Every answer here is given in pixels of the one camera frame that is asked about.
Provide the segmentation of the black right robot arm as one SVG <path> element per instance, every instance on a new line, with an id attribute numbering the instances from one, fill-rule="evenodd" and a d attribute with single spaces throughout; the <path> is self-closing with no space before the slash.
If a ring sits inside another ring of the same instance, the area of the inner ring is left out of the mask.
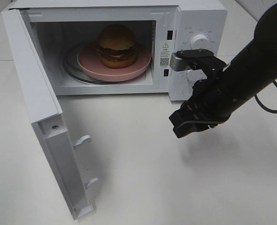
<path id="1" fill-rule="evenodd" d="M 169 120 L 177 137 L 205 131 L 231 114 L 277 79 L 277 3 L 259 19 L 253 40 L 225 63 L 205 49 L 171 55 L 174 71 L 201 70 L 206 79 L 193 85 L 192 96 Z"/>

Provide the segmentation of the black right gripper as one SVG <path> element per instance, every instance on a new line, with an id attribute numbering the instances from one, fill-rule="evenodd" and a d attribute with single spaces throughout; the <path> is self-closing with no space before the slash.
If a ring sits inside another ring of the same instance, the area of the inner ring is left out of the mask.
<path id="1" fill-rule="evenodd" d="M 204 85 L 197 82 L 193 95 L 169 116 L 177 138 L 216 127 L 229 119 L 230 113 L 220 109 L 225 99 L 223 88 L 216 84 L 204 88 Z"/>

